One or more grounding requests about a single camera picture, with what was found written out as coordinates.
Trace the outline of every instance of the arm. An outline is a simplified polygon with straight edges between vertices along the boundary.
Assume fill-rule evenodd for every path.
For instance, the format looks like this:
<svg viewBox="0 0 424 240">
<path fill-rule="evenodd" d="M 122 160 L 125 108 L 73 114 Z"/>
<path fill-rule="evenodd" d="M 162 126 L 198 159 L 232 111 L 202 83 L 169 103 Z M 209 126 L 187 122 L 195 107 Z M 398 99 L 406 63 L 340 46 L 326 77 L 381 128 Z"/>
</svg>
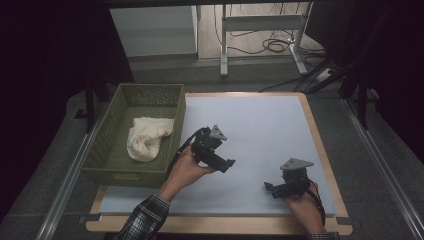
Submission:
<svg viewBox="0 0 424 240">
<path fill-rule="evenodd" d="M 185 148 L 159 193 L 150 196 L 134 209 L 115 240 L 151 239 L 165 222 L 170 203 L 178 192 L 214 171 L 211 167 L 198 166 L 191 146 Z"/>
<path fill-rule="evenodd" d="M 312 182 L 309 190 L 318 195 L 318 185 Z M 297 220 L 305 227 L 309 239 L 339 239 L 338 233 L 327 233 L 317 205 L 309 194 L 300 197 L 287 197 L 283 199 Z"/>
</svg>

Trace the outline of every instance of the dark background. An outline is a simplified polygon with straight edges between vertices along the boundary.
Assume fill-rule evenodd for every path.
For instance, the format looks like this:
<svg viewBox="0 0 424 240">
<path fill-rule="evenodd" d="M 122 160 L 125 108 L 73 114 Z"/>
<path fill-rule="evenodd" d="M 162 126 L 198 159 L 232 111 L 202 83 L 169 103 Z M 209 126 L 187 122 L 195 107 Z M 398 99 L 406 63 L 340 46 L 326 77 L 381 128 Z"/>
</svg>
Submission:
<svg viewBox="0 0 424 240">
<path fill-rule="evenodd" d="M 0 56 L 3 218 L 52 142 L 67 100 L 88 81 L 102 90 L 103 82 L 133 78 L 109 9 L 95 5 L 0 5 Z"/>
<path fill-rule="evenodd" d="M 315 3 L 307 34 L 343 66 L 355 58 L 379 6 L 336 4 Z M 366 65 L 368 84 L 380 95 L 377 110 L 424 161 L 422 10 L 422 1 L 396 3 Z M 3 218 L 60 127 L 67 99 L 87 79 L 101 85 L 133 78 L 109 10 L 95 5 L 0 5 L 0 56 Z"/>
</svg>

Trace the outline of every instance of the checkered shirt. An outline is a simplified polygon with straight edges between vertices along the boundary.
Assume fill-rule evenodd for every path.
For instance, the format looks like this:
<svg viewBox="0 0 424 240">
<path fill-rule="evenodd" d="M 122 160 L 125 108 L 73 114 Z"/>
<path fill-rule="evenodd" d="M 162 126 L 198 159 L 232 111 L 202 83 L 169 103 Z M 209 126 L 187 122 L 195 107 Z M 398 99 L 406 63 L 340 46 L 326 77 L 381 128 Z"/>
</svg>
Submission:
<svg viewBox="0 0 424 240">
<path fill-rule="evenodd" d="M 156 195 L 141 202 L 114 240 L 151 240 L 162 227 L 170 204 Z"/>
</svg>

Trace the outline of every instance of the metal rail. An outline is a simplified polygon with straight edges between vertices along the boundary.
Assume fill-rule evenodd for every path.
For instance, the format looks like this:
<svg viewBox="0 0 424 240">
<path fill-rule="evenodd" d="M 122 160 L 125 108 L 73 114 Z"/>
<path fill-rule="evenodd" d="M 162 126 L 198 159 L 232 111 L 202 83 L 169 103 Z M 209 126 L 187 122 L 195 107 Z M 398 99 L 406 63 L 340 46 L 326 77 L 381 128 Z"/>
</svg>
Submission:
<svg viewBox="0 0 424 240">
<path fill-rule="evenodd" d="M 99 110 L 100 115 L 103 116 L 107 103 L 100 103 Z M 90 133 L 87 133 L 84 137 L 84 140 L 78 149 L 78 152 L 71 163 L 71 166 L 68 169 L 68 172 L 65 175 L 65 178 L 60 186 L 59 191 L 56 193 L 56 197 L 53 200 L 53 203 L 44 219 L 44 222 L 41 225 L 41 228 L 36 236 L 36 240 L 50 240 L 52 239 L 54 232 L 56 231 L 57 225 L 59 224 L 60 218 L 63 214 L 63 211 L 68 203 L 69 197 L 74 189 L 75 183 L 78 179 L 80 173 L 80 166 L 82 164 L 83 156 L 87 150 L 89 143 L 91 142 L 94 132 L 97 129 L 99 124 L 100 117 L 97 117 L 96 122 Z"/>
<path fill-rule="evenodd" d="M 352 102 L 347 99 L 342 99 L 342 103 L 346 107 L 349 116 L 355 125 L 356 130 L 358 131 L 362 141 L 364 142 L 369 153 L 371 154 L 371 158 L 375 166 L 377 167 L 377 170 L 383 178 L 383 181 L 386 184 L 395 203 L 397 204 L 400 212 L 405 218 L 405 221 L 408 224 L 412 234 L 414 235 L 415 239 L 423 240 L 424 225 L 420 215 L 418 214 L 409 197 L 403 191 L 402 186 L 396 180 L 396 177 L 391 171 L 389 165 L 387 165 L 384 156 L 381 154 L 380 150 L 375 144 L 371 134 L 369 133 L 369 131 L 365 130 L 362 127 L 362 124 L 357 119 L 356 109 L 353 106 Z"/>
</svg>

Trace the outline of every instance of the plaid sleeve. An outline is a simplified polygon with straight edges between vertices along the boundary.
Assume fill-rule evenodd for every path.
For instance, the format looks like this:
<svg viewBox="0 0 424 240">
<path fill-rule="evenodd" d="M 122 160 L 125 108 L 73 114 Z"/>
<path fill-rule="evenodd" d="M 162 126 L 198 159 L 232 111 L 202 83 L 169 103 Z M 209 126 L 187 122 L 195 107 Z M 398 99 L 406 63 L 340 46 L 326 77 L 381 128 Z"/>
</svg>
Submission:
<svg viewBox="0 0 424 240">
<path fill-rule="evenodd" d="M 309 240 L 339 240 L 339 233 L 310 233 L 307 237 Z"/>
<path fill-rule="evenodd" d="M 162 227 L 169 211 L 169 203 L 156 195 L 141 202 L 131 213 L 114 240 L 151 239 Z"/>
</svg>

